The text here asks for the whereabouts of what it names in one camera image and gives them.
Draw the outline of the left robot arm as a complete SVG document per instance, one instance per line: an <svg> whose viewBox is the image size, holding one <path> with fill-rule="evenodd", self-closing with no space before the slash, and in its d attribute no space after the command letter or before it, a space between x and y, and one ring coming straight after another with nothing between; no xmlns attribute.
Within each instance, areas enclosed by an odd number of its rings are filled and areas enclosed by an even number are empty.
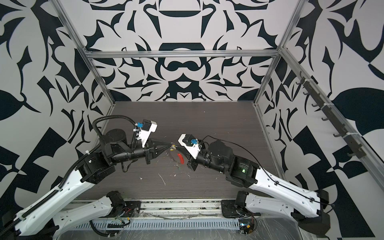
<svg viewBox="0 0 384 240"><path fill-rule="evenodd" d="M64 208L82 193L115 172L117 164L144 159L147 164L174 147L150 139L151 130L135 128L132 142L125 131L113 129L100 143L77 160L62 181L31 206L15 214L1 231L2 240L55 240L63 233L100 217L117 217L126 206L118 191L90 204L66 211Z"/></svg>

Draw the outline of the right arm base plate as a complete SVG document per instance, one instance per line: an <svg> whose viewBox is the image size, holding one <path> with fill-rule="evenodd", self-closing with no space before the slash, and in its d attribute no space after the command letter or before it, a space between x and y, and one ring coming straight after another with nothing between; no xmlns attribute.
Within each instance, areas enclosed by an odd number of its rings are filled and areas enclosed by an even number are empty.
<svg viewBox="0 0 384 240"><path fill-rule="evenodd" d="M247 214L235 205L235 200L221 200L221 210L224 218L243 218Z"/></svg>

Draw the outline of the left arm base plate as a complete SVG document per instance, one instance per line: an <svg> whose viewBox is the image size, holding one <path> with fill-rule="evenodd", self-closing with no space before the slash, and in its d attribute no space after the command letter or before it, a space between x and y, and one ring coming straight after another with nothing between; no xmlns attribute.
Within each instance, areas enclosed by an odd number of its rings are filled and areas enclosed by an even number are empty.
<svg viewBox="0 0 384 240"><path fill-rule="evenodd" d="M125 206L119 212L121 218L136 217L141 213L141 201L125 201Z"/></svg>

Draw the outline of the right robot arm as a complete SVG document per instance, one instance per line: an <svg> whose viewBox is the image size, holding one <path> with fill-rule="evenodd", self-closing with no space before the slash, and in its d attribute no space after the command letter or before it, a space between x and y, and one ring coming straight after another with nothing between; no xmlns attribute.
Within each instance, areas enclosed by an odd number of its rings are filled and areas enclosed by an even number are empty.
<svg viewBox="0 0 384 240"><path fill-rule="evenodd" d="M295 221L299 228L317 236L324 236L331 228L329 193L310 191L291 184L266 171L259 164L234 154L233 149L220 140L204 149L197 140L179 141L172 146L188 159L188 166L199 165L225 175L232 185L242 188L235 206L242 215L265 213Z"/></svg>

